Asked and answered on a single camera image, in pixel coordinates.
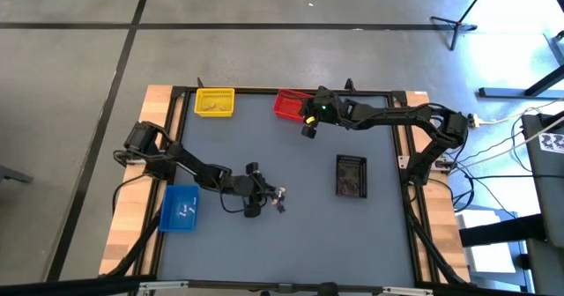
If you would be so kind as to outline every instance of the red basket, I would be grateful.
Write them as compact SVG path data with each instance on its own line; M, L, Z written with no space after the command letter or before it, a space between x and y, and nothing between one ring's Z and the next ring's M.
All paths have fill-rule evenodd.
M296 92L294 90L280 89L278 90L278 95L276 96L276 101L274 101L274 108L272 111L274 111L278 117L296 122L303 122L303 116L300 115L303 99L292 99L289 97L313 98L311 94Z

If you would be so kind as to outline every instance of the blue basket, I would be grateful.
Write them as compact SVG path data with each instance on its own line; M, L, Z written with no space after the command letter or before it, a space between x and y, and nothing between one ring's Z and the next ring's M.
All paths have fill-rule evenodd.
M189 232L196 226L198 187L167 186L160 213L162 232Z

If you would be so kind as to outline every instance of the concrete floor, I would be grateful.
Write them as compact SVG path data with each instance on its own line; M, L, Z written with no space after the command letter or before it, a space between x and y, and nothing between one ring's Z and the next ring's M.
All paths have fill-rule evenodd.
M428 24L458 19L471 0L148 0L143 22ZM137 0L0 0L0 22L131 22ZM446 32L139 31L93 172L63 278L98 273L123 169L111 152L138 118L147 85L250 85L427 91L433 101L484 119L541 102L478 100L481 86L527 87L558 66L542 32L564 28L554 0L481 0L476 33L447 50ZM0 29L0 164L35 176L0 183L0 284L39 281L114 75L126 31ZM509 135L473 131L464 154ZM503 156L478 174L517 172ZM506 208L538 211L532 181L495 187ZM451 178L466 191L460 176ZM497 207L484 189L475 204Z

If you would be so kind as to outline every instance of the white cable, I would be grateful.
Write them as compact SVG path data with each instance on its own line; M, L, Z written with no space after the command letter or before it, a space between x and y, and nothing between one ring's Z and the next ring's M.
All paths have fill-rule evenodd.
M490 121L490 122L489 122L489 121L484 121L484 120L482 120L482 119L478 119L478 120L477 120L477 123L478 123L479 125L494 125L494 124L499 124L499 123L502 123L502 122L505 122L505 121L514 119L514 118L516 118L517 116L525 115L527 112L529 112L529 111L531 111L531 110L537 110L537 112L540 113L540 111L539 111L540 108L542 108L542 107L548 107L548 106L552 105L553 103L556 103L556 102L562 101L562 100L564 100L564 97L558 98L557 100L554 100L554 101L552 101L552 102L546 103L545 105L542 105L542 106L539 106L539 107L527 107L523 112L518 113L518 114L515 114L515 115L508 116L508 117L506 117L505 119L496 120L496 121Z
M510 149L508 149L508 150L506 150L506 151L504 151L504 152L501 152L501 153L499 153L499 154L496 154L496 155L490 156L490 157L488 157L488 158L486 158L486 159L481 159L481 160L479 160L479 161L477 161L477 162L473 162L473 163L471 163L471 164L468 164L468 165L466 165L466 168L467 168L467 167L472 167L472 166L477 165L477 164L480 164L480 163L483 163L483 162L488 161L488 160L490 160L490 159L495 159L496 157L499 157L499 156L501 156L501 155L503 155L503 154L505 154L505 153L507 153L507 152L511 152L511 151L513 151L514 149L516 149L517 147L519 147L519 146L521 146L521 145L523 145L523 144L529 143L530 141L532 141L533 139L537 138L539 135L541 135L541 134L547 132L548 130L550 130L551 128L553 128L556 124L558 124L558 123L560 123L560 122L562 122L562 121L564 121L564 116L562 116L560 119L558 119L558 121L554 122L553 124L551 124L551 125L547 126L546 128L542 129L541 131L539 131L539 132L538 132L537 134L535 134L534 136L529 137L529 138L526 139L525 141L521 142L520 144L517 144L517 145L511 147Z

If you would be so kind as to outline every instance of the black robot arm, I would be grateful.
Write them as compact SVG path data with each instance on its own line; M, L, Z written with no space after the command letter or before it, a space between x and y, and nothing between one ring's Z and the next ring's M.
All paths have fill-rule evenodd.
M307 124L302 135L315 137L319 122L342 126L347 130L367 130L376 125L415 125L431 137L423 150L412 155L405 169L405 177L416 185L427 184L433 162L446 150L464 143L468 120L461 113L441 105L427 103L417 107L371 107L354 100L341 100L336 93L320 86L315 97L306 99L301 115ZM431 123L435 119L441 124Z
M158 136L161 136L160 149L157 147ZM268 184L259 172L257 163L246 166L247 175L232 176L231 169L205 164L184 149L181 143L173 141L163 128L151 122L137 122L123 147L125 151L114 152L115 160L123 166L129 159L143 159L144 174L160 180L173 178L174 171L179 166L192 174L194 181L203 189L216 191L221 195L247 198L244 207L245 217L258 216L268 198L276 204L278 211L284 211L286 190Z

